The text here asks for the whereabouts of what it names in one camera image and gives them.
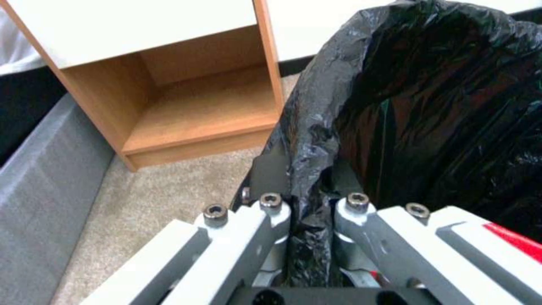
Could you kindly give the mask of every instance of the red stripe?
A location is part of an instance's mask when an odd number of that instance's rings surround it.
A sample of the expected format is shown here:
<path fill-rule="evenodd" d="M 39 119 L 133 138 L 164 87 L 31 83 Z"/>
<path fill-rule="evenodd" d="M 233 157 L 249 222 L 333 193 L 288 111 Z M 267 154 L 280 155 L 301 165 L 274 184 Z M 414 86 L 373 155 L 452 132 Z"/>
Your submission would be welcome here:
<path fill-rule="evenodd" d="M 488 223 L 483 226 L 542 264 L 542 245 L 539 243 L 497 224 Z"/>

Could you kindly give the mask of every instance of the trash bag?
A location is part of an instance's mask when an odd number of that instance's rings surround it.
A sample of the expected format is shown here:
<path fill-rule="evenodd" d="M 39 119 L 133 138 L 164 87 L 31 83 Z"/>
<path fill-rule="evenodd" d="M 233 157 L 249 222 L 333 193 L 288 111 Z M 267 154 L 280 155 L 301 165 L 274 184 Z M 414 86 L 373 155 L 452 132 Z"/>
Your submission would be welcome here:
<path fill-rule="evenodd" d="M 339 285 L 332 214 L 347 162 L 377 208 L 454 205 L 542 239 L 542 29 L 398 1 L 357 12 L 301 74 L 266 150 L 286 147 L 287 278 Z"/>

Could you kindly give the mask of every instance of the open shelf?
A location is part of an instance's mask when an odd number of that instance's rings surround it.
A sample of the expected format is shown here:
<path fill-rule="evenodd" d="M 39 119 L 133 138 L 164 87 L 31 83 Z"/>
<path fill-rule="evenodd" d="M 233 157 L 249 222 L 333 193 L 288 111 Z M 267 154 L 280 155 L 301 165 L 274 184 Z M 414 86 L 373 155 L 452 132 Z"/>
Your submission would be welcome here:
<path fill-rule="evenodd" d="M 277 118 L 266 66 L 208 75 L 159 88 L 122 151 L 130 155 L 267 130 Z"/>
<path fill-rule="evenodd" d="M 130 170 L 264 145 L 283 106 L 256 25 L 59 73 Z"/>

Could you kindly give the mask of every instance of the wooden shelf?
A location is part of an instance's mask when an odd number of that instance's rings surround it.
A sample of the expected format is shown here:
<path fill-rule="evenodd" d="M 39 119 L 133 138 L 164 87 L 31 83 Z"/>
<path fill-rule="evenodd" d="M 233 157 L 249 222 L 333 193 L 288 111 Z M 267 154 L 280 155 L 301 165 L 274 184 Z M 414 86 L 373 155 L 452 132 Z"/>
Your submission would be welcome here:
<path fill-rule="evenodd" d="M 267 67 L 159 88 L 124 144 L 126 155 L 270 130 L 278 119 Z"/>

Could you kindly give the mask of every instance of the wooden side panel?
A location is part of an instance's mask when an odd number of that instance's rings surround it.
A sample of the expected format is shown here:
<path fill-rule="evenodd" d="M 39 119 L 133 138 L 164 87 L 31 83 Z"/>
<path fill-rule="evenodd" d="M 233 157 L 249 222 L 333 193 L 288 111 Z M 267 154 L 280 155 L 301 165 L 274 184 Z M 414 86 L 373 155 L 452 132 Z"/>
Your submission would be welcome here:
<path fill-rule="evenodd" d="M 261 146 L 266 143 L 272 129 L 261 130 L 249 134 L 213 139 L 209 141 L 185 144 L 156 151 L 146 151 L 127 157 L 137 167 L 170 163 L 184 159 L 226 153 L 239 149 Z"/>
<path fill-rule="evenodd" d="M 257 26 L 140 52 L 158 86 L 264 63 Z"/>
<path fill-rule="evenodd" d="M 61 72 L 81 108 L 120 152 L 155 91 L 139 55 L 124 55 Z"/>
<path fill-rule="evenodd" d="M 280 80 L 279 60 L 276 53 L 275 38 L 273 38 L 273 30 L 271 20 L 269 19 L 269 10 L 266 0 L 253 0 L 254 9 L 256 10 L 256 19 L 262 37 L 263 49 L 266 54 L 267 69 L 271 78 L 273 94 L 275 95 L 275 103 L 277 112 L 280 114 L 284 107 L 284 97 L 282 96 L 282 83 Z"/>

